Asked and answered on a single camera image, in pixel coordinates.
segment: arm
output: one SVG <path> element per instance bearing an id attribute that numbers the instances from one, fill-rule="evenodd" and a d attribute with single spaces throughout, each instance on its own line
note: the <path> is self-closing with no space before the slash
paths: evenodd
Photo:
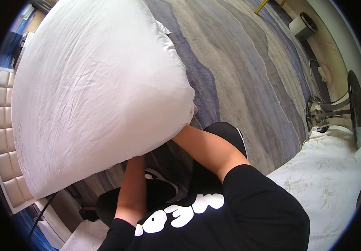
<path id="1" fill-rule="evenodd" d="M 223 182 L 235 166 L 250 162 L 225 139 L 192 126 L 185 126 L 173 141 Z"/>
<path id="2" fill-rule="evenodd" d="M 123 219 L 134 227 L 147 213 L 144 155 L 128 161 L 118 196 L 115 218 Z"/>

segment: white pillow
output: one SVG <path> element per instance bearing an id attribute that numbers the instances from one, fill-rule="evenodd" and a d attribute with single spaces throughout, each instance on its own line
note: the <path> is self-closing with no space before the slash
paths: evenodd
<path id="1" fill-rule="evenodd" d="M 12 124 L 34 198 L 173 138 L 194 90 L 143 0 L 60 0 L 18 67 Z"/>

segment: floor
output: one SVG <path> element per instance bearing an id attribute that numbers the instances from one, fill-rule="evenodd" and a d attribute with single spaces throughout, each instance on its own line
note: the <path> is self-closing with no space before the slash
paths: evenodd
<path id="1" fill-rule="evenodd" d="M 293 158 L 307 139 L 308 99 L 329 100 L 307 43 L 290 32 L 289 16 L 269 2 L 259 15 L 259 0 L 144 0 L 186 66 L 196 91 L 198 113 L 192 125 L 205 128 L 225 121 L 240 129 L 248 159 L 267 175 Z M 72 185 L 83 206 L 120 187 L 126 163 Z M 146 155 L 146 167 L 160 171 L 187 193 L 192 158 L 168 142 Z"/>

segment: tufted headboard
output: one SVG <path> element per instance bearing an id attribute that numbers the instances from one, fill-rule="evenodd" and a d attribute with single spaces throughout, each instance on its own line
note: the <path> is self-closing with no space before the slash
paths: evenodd
<path id="1" fill-rule="evenodd" d="M 15 72 L 0 68 L 0 184 L 12 213 L 36 202 L 27 188 L 20 170 L 10 116 Z"/>

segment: white bedding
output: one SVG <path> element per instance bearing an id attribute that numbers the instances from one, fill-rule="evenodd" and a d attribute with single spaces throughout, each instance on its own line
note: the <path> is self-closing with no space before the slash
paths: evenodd
<path id="1" fill-rule="evenodd" d="M 194 112 L 185 67 L 143 0 L 60 0 L 14 83 L 14 143 L 36 199 L 148 153 Z"/>
<path id="2" fill-rule="evenodd" d="M 356 211 L 361 148 L 350 132 L 314 131 L 295 157 L 267 177 L 292 194 L 309 216 L 308 251 L 327 251 Z"/>

